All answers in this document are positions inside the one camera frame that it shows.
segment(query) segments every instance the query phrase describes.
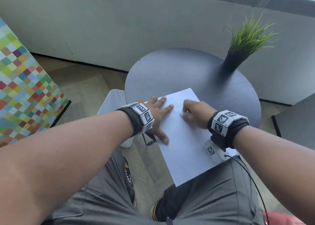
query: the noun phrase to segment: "multicolored checkered panel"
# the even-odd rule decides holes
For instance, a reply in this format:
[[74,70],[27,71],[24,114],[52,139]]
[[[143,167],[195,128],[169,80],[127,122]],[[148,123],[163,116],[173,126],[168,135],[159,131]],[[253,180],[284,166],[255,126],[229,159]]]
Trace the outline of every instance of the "multicolored checkered panel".
[[49,128],[68,102],[0,18],[0,147]]

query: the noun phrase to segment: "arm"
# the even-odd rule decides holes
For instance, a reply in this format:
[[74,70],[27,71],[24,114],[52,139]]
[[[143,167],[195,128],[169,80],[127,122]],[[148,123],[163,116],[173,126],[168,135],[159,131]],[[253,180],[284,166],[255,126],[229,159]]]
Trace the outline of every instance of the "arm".
[[[146,106],[155,119],[151,133],[167,136],[159,124],[172,106],[166,98]],[[40,224],[83,187],[133,133],[122,111],[84,118],[36,133],[0,149],[0,221]]]
[[[205,102],[185,100],[183,112],[191,123],[206,129],[216,110]],[[315,221],[315,151],[251,126],[233,140],[272,194],[306,224]]]

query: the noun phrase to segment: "person's left arm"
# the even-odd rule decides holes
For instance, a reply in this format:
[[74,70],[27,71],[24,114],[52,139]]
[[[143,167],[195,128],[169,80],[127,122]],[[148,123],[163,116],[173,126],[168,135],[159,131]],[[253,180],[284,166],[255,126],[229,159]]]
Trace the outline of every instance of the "person's left arm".
[[[173,108],[159,110],[165,101],[165,97],[153,97],[145,105],[155,119],[149,132],[168,142],[159,128]],[[132,134],[127,114],[115,111],[56,126],[2,147],[0,221],[40,224],[88,183]]]

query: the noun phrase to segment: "person's left hand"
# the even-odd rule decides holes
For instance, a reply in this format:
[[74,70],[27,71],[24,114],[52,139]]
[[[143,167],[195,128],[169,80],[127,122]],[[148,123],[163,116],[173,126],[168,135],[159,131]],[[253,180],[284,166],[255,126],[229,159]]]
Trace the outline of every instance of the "person's left hand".
[[143,100],[139,100],[138,103],[144,104],[151,111],[151,114],[154,118],[153,128],[148,131],[148,133],[152,133],[156,135],[161,141],[165,144],[169,143],[169,138],[167,135],[160,129],[160,123],[164,116],[166,116],[171,110],[174,108],[173,104],[163,108],[160,110],[161,106],[165,103],[166,96],[162,97],[158,100],[157,96],[153,96],[147,103],[144,103]]

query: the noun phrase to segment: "hand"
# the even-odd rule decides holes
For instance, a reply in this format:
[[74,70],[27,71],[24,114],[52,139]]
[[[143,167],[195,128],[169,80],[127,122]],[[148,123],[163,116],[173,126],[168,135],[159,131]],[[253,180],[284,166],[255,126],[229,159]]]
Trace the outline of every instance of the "hand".
[[166,116],[171,110],[173,110],[174,105],[170,104],[169,106],[160,110],[161,106],[165,103],[166,96],[158,100],[157,96],[153,96],[147,103],[144,103],[143,100],[139,100],[138,103],[144,104],[151,111],[151,114],[154,118],[153,128],[149,130],[149,133],[156,135],[161,141],[165,144],[169,143],[169,138],[167,135],[160,129],[160,123],[164,116]]
[[205,102],[195,102],[187,99],[184,100],[183,112],[183,118],[186,121],[196,124],[202,129],[207,129],[208,121],[216,110]]

